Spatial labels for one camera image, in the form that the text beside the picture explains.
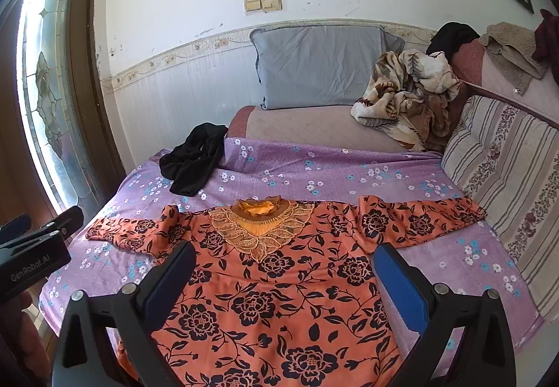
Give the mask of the orange black floral blouse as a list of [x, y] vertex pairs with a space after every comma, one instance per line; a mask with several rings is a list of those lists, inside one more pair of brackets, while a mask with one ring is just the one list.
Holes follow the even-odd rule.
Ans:
[[156, 220], [103, 218], [91, 240], [164, 262], [181, 241], [196, 264], [160, 330], [186, 386], [385, 386], [402, 356], [370, 256], [473, 225], [467, 198], [357, 204], [269, 197]]

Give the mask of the wooden door with stained glass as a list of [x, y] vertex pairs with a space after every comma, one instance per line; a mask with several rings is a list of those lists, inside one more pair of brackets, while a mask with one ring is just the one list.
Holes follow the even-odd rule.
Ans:
[[92, 217], [124, 178], [94, 46], [94, 0], [1, 0], [3, 221]]

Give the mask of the purple floral bed sheet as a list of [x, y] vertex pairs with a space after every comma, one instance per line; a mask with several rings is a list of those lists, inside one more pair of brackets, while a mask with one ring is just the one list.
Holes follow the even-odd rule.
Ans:
[[[74, 291], [91, 296], [111, 294], [128, 283], [139, 283], [153, 267], [144, 253], [126, 251], [87, 237], [89, 227], [103, 218], [139, 217], [156, 220], [165, 207], [195, 213], [238, 200], [334, 201], [357, 204], [363, 196], [385, 202], [445, 200], [460, 196], [444, 174], [438, 155], [353, 151], [229, 138], [225, 155], [209, 181], [194, 197], [181, 197], [169, 188], [157, 157], [138, 165], [94, 220], [74, 237], [71, 261], [53, 273], [39, 299], [40, 311], [53, 330], [59, 330]], [[515, 262], [488, 223], [468, 227], [422, 244], [398, 248], [412, 265], [434, 282], [459, 294], [498, 291], [507, 313], [511, 337], [521, 346], [542, 326], [542, 318]], [[392, 316], [392, 305], [376, 279], [378, 291], [402, 360], [416, 337]]]

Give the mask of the black crumpled garment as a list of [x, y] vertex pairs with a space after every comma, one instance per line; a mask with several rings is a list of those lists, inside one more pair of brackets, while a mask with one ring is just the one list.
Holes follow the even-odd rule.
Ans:
[[225, 152], [227, 126], [204, 123], [195, 127], [181, 145], [161, 157], [161, 175], [172, 181], [169, 190], [194, 197], [208, 182]]

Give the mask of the striped floral cushion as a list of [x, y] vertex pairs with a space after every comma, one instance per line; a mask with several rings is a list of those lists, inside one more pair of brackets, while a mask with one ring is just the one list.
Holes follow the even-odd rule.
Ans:
[[486, 210], [548, 322], [558, 318], [558, 130], [514, 106], [470, 97], [442, 157], [445, 174]]

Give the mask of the pink quilted mattress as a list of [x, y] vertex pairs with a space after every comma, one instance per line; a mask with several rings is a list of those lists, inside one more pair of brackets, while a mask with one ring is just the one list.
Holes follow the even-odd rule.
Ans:
[[321, 145], [378, 152], [404, 152], [378, 129], [366, 128], [350, 116], [347, 106], [261, 109], [247, 106], [231, 120], [227, 135], [279, 143]]

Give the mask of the beige brown floral blanket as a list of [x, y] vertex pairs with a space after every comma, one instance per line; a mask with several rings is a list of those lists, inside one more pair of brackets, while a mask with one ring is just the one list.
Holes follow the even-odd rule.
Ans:
[[409, 151], [442, 152], [468, 97], [442, 52], [385, 52], [350, 114]]

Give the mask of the pink padded headboard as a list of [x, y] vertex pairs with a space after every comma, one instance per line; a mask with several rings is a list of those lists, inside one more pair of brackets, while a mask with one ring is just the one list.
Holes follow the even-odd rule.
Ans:
[[453, 54], [450, 64], [455, 75], [467, 82], [475, 93], [508, 103], [558, 128], [558, 84], [551, 70], [547, 70], [542, 79], [532, 79], [528, 90], [520, 94], [495, 67], [478, 41], [463, 44]]

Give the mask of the grey pillow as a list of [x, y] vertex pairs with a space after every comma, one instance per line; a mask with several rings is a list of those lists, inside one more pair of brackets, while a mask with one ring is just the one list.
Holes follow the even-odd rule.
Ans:
[[350, 106], [366, 90], [381, 54], [405, 49], [376, 26], [307, 25], [255, 29], [263, 109]]

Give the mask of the beige towel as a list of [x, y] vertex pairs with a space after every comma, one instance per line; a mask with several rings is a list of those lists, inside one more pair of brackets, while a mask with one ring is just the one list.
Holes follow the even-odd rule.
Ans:
[[547, 73], [547, 61], [532, 57], [536, 51], [535, 32], [526, 27], [509, 22], [491, 24], [479, 43], [520, 95], [527, 92], [532, 80], [542, 79]]

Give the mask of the dark red garment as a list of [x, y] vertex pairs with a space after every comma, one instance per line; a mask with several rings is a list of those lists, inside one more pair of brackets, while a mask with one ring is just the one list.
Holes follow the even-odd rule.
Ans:
[[532, 58], [538, 62], [547, 62], [551, 74], [559, 84], [559, 17], [547, 9], [540, 9], [542, 22], [535, 30], [535, 52]]

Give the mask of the black garment on headboard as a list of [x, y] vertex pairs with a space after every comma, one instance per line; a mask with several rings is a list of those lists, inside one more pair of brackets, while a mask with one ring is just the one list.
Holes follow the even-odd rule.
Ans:
[[463, 44], [479, 38], [479, 34], [472, 27], [460, 22], [447, 22], [431, 39], [426, 54], [443, 53], [447, 60], [459, 51]]

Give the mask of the beige wall switch plate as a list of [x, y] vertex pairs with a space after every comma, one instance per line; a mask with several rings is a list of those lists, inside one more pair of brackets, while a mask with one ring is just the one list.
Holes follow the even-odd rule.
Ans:
[[273, 12], [281, 11], [281, 0], [245, 0], [244, 1], [245, 14], [254, 12]]

